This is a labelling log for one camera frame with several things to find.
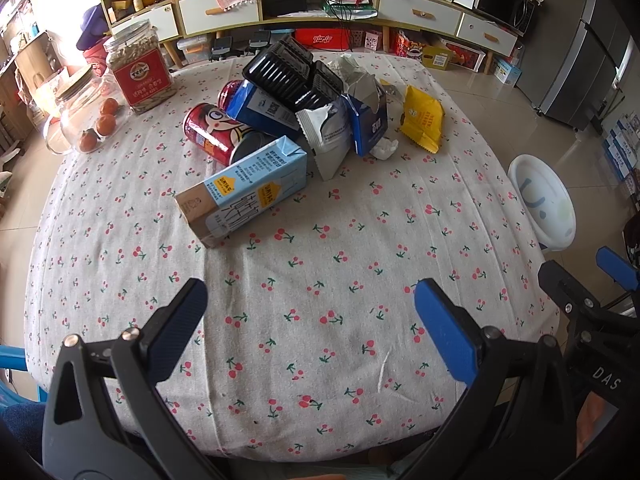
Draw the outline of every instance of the yellow packet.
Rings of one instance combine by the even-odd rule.
[[[443,117],[444,110],[439,101],[415,86],[407,87],[404,122],[400,126],[402,133],[428,152],[436,153],[440,147]]]

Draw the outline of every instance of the microwave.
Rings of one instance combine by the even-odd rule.
[[[523,35],[529,27],[535,2],[530,0],[475,0],[475,9]]]

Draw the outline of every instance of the white cloth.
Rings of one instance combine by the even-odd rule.
[[[334,54],[322,54],[328,60]],[[441,424],[463,385],[420,323],[412,290],[434,277],[480,326],[537,340],[558,326],[543,262],[514,187],[482,135],[418,62],[356,54],[367,70],[440,99],[442,147],[398,133],[389,160],[350,153],[206,250],[173,194],[214,173],[184,137],[193,105],[215,102],[246,58],[181,71],[180,89],[90,155],[65,157],[35,237],[25,305],[28,367],[48,386],[63,337],[142,326],[190,276],[209,307],[158,386],[204,452],[254,460],[336,458]],[[107,381],[124,426],[134,425]]]

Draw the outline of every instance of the light blue carton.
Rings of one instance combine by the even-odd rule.
[[[186,221],[209,248],[306,186],[306,152],[288,137],[270,142],[176,195]]]

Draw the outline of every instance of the gray refrigerator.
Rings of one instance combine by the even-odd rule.
[[[540,113],[583,130],[616,76],[629,32],[610,0],[544,0],[516,86]]]

